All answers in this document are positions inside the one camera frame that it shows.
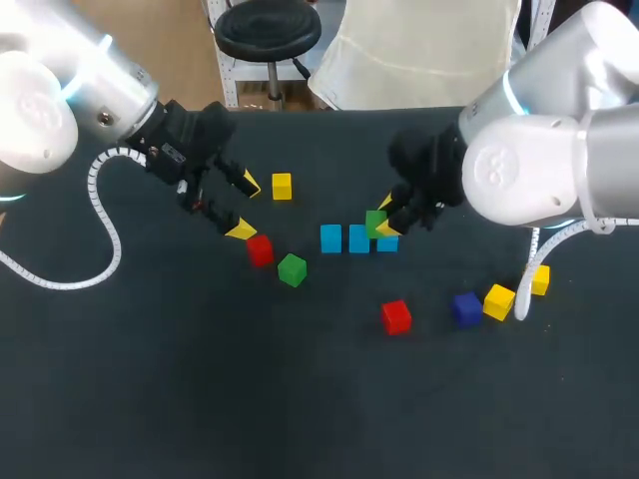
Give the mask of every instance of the floor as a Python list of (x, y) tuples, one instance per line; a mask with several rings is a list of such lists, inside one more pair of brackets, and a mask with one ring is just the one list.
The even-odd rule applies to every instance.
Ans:
[(73, 0), (160, 85), (160, 100), (190, 110), (223, 101), (216, 49), (201, 0)]

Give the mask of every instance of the cable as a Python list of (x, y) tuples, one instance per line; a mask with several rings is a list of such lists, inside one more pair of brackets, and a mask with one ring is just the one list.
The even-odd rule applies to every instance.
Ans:
[(111, 274), (115, 272), (120, 264), (120, 259), (122, 258), (122, 246), (120, 245), (120, 237), (118, 237), (118, 232), (116, 232), (113, 223), (109, 219), (109, 215), (102, 208), (102, 202), (100, 202), (100, 197), (98, 196), (98, 188), (97, 188), (97, 180), (98, 173), (102, 166), (107, 162), (107, 160), (114, 157), (128, 157), (138, 165), (143, 167), (147, 164), (147, 158), (142, 153), (132, 150), (129, 148), (112, 148), (101, 155), (98, 156), (93, 161), (91, 165), (91, 169), (89, 170), (89, 177), (87, 178), (87, 189), (89, 191), (89, 200), (91, 200), (91, 204), (93, 205), (98, 218), (107, 229), (107, 233), (109, 234), (109, 238), (111, 238), (111, 244), (113, 245), (113, 256), (111, 258), (111, 263), (107, 268), (91, 279), (86, 279), (84, 281), (79, 282), (54, 282), (43, 279), (32, 272), (27, 271), (24, 267), (18, 264), (16, 261), (11, 259), (7, 254), (3, 251), (0, 251), (0, 261), (4, 262), (7, 266), (9, 266), (14, 272), (24, 277), (26, 280), (37, 284), (41, 287), (46, 287), (47, 289), (58, 289), (58, 290), (74, 290), (74, 289), (83, 289), (85, 287), (94, 286), (105, 279), (107, 279)]
[(532, 229), (532, 236), (530, 238), (530, 251), (528, 253), (528, 264), (530, 264), (537, 254), (537, 249), (539, 248), (539, 234), (541, 230), (539, 228)]
[[(623, 220), (618, 218), (597, 220), (596, 228), (606, 230), (608, 233), (612, 233), (615, 227), (639, 227), (639, 220)], [(539, 249), (534, 260), (528, 264), (526, 273), (521, 279), (519, 288), (517, 289), (517, 297), (515, 299), (515, 317), (517, 319), (522, 321), (528, 314), (528, 310), (530, 309), (532, 280), (534, 279), (537, 269), (541, 266), (546, 257), (564, 241), (590, 230), (592, 230), (592, 226), (589, 221), (575, 223), (554, 235)]]

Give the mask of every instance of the cyan block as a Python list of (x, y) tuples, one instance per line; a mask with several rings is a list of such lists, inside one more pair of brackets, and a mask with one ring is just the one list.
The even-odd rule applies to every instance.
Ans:
[(377, 240), (378, 252), (397, 252), (399, 237), (385, 237)]
[(341, 252), (341, 225), (321, 225), (319, 227), (321, 252)]
[(481, 324), (483, 306), (474, 292), (456, 296), (452, 301), (452, 313), (457, 319), (459, 327), (469, 327)]
[(368, 239), (364, 225), (350, 225), (348, 229), (348, 252), (370, 252), (370, 239)]

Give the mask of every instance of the cube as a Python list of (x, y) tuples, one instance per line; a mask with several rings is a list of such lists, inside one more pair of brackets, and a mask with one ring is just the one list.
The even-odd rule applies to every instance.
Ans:
[(247, 240), (247, 248), (253, 266), (263, 267), (275, 261), (273, 246), (266, 235), (259, 235)]
[(541, 265), (532, 279), (532, 293), (545, 296), (550, 285), (550, 266)]
[(290, 173), (273, 174), (273, 199), (276, 201), (293, 199), (293, 177)]
[(319, 239), (321, 241), (321, 252), (340, 253), (341, 225), (321, 225), (319, 227)]
[(368, 211), (366, 212), (366, 234), (370, 240), (378, 240), (384, 238), (376, 228), (386, 221), (387, 213), (381, 211)]
[(364, 254), (370, 252), (370, 239), (364, 225), (350, 225), (348, 229), (348, 252)]
[(381, 317), (386, 333), (391, 336), (410, 331), (412, 317), (406, 303), (402, 300), (384, 304), (381, 307)]
[(452, 313), (459, 327), (481, 324), (483, 308), (474, 292), (461, 294), (452, 300)]
[(289, 286), (298, 287), (307, 277), (307, 262), (289, 253), (278, 264), (278, 276)]
[(515, 293), (499, 284), (492, 287), (488, 296), (483, 302), (483, 312), (503, 321), (515, 300)]
[(397, 252), (399, 237), (385, 237), (377, 240), (377, 252)]

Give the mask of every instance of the black tabletop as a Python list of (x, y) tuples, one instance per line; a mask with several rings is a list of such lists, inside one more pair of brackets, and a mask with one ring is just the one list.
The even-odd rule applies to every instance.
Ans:
[[(456, 113), (237, 114), (230, 154), (264, 191), (224, 198), (277, 258), (308, 261), (297, 289), (113, 160), (99, 181), (123, 244), (112, 278), (56, 292), (0, 268), (2, 477), (636, 477), (635, 233), (571, 240), (528, 319), (468, 330), (452, 297), (518, 274), (528, 231), (462, 207), (398, 254), (320, 253), (321, 224), (361, 224), (396, 182), (391, 135), (435, 133)], [(92, 276), (111, 255), (86, 194), (100, 148), (78, 150), (0, 235), (53, 280)], [(293, 174), (291, 203), (271, 200), (275, 172)], [(389, 337), (380, 306), (397, 299), (413, 331)]]

